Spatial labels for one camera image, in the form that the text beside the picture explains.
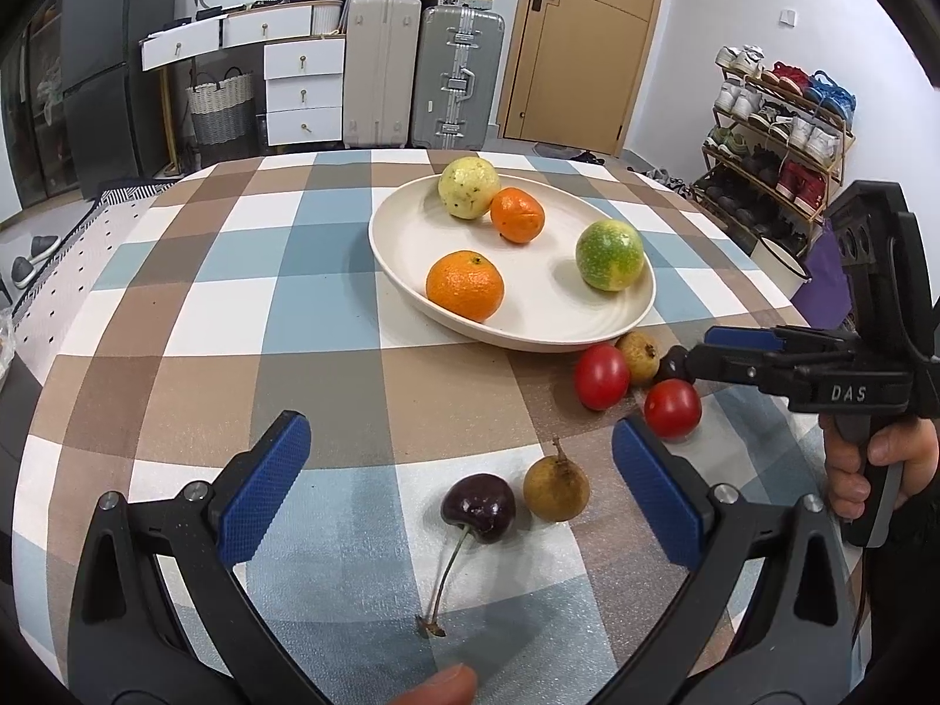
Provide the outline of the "person's left hand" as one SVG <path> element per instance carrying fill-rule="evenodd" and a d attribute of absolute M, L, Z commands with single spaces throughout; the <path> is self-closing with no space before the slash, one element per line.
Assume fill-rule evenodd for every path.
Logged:
<path fill-rule="evenodd" d="M 472 667 L 452 665 L 390 700 L 390 705 L 472 705 L 477 689 L 478 675 Z"/>

